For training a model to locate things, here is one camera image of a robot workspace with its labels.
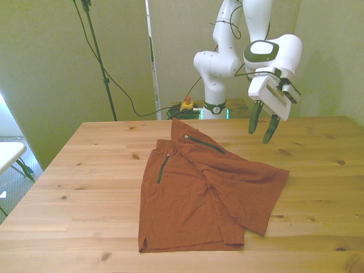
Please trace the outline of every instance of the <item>fabric fold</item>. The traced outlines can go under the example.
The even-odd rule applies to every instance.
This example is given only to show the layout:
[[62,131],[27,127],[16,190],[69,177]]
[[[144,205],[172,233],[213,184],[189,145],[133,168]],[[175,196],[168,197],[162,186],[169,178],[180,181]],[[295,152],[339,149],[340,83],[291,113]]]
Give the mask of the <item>fabric fold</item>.
[[289,172],[250,162],[173,119],[142,181],[139,251],[239,250],[245,228],[260,235]]

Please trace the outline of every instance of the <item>wooden table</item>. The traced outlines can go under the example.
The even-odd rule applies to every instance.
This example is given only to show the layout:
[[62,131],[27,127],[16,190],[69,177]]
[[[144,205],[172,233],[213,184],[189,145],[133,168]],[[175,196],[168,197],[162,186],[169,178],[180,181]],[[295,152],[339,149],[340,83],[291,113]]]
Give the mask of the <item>wooden table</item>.
[[0,272],[364,272],[364,131],[345,117],[185,121],[291,171],[243,251],[138,253],[144,167],[171,121],[84,123],[0,226]]

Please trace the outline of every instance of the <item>wall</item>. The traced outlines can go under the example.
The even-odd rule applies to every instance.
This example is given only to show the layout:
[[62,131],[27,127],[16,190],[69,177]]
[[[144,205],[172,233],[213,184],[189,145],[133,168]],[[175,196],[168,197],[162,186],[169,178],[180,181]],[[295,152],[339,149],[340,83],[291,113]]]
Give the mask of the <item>wall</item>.
[[364,1],[302,0],[295,34],[301,103],[293,115],[345,115],[364,127]]
[[0,94],[0,137],[23,135]]
[[[82,122],[113,120],[100,65],[72,1],[0,0],[0,6],[0,90],[45,169]],[[90,16],[105,68],[137,111],[155,111],[145,0],[93,0]],[[119,120],[156,118],[138,118],[129,99],[110,89]]]
[[[199,51],[213,51],[214,26],[222,0],[149,0],[151,31],[154,48],[155,69],[161,107],[182,101],[192,85],[200,77],[193,66],[193,58]],[[274,2],[271,30],[268,39],[283,34],[293,34],[301,0]],[[240,24],[242,39],[236,41],[237,54],[243,59],[243,50],[249,44],[249,33],[244,17]],[[226,98],[244,98],[248,104],[249,82],[246,77],[228,78]],[[192,98],[204,99],[204,85],[200,81],[194,88]]]

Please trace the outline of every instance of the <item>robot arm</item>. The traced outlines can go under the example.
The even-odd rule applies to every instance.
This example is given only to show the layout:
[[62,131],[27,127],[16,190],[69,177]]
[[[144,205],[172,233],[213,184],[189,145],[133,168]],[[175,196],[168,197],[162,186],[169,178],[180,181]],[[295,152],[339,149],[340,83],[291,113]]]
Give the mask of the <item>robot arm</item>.
[[[238,27],[242,10],[241,3],[224,0],[217,17],[213,39],[218,52],[199,52],[194,65],[205,85],[204,118],[225,118],[225,87],[219,77],[233,77],[241,66],[234,49],[232,28]],[[286,121],[291,103],[297,103],[299,92],[292,86],[302,43],[294,35],[283,35],[274,40],[265,40],[272,8],[272,0],[243,0],[242,3],[251,43],[244,51],[246,72],[252,79],[249,97],[255,104],[250,119],[249,133],[253,133],[262,109],[272,115],[270,128],[264,142],[267,143],[280,119]]]
[[235,0],[224,0],[218,13],[213,32],[213,39],[218,45],[218,52],[202,51],[196,54],[193,61],[205,86],[204,118],[226,118],[225,85],[221,77],[234,77],[241,66],[235,52],[233,28],[238,28],[242,9],[241,3]]

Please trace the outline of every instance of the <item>orange shorts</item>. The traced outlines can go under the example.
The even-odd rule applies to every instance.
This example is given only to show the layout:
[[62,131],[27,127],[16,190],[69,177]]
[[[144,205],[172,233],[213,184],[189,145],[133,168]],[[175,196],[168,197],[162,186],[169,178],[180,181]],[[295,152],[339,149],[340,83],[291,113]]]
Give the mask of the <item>orange shorts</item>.
[[173,119],[144,172],[139,251],[240,250],[264,235],[289,172],[232,154]]

